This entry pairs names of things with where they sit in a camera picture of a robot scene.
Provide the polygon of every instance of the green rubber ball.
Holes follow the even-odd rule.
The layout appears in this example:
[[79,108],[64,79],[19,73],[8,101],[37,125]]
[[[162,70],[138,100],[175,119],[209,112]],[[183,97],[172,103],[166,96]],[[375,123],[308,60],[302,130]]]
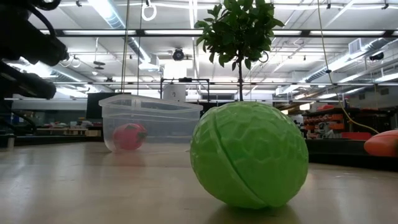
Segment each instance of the green rubber ball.
[[308,171],[300,130],[278,109],[235,102],[207,111],[191,141],[191,165],[202,186],[235,207],[279,207]]

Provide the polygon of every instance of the ceiling duct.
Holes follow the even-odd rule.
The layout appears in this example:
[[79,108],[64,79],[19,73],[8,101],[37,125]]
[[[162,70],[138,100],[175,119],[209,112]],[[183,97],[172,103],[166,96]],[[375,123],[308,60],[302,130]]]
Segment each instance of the ceiling duct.
[[[125,29],[121,16],[116,9],[112,0],[88,0],[88,2],[93,6],[97,13],[108,23],[112,29]],[[143,50],[138,42],[133,37],[127,38],[127,44],[130,46],[132,51],[139,56],[139,60],[142,63],[151,63],[151,57]]]
[[[373,55],[393,40],[395,39],[378,38],[373,41],[370,41],[370,39],[357,39],[349,44],[348,51],[328,60],[329,69],[335,71],[350,63],[353,63],[360,57]],[[312,82],[317,78],[327,75],[326,71],[326,65],[313,69],[309,72],[309,75],[303,79],[303,81],[307,83]]]

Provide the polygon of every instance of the small tree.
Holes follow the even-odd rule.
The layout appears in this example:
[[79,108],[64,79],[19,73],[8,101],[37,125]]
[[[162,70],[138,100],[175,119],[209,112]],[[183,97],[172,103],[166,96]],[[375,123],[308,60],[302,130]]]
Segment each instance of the small tree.
[[214,61],[218,54],[218,62],[222,67],[234,60],[232,71],[239,68],[239,97],[243,101],[242,62],[246,68],[258,61],[262,54],[271,50],[272,28],[283,27],[283,22],[274,18],[274,6],[265,0],[224,0],[224,11],[220,15],[222,5],[215,5],[207,10],[213,18],[198,21],[195,28],[203,28],[202,36],[197,45],[203,42],[203,51],[211,53],[209,60]]

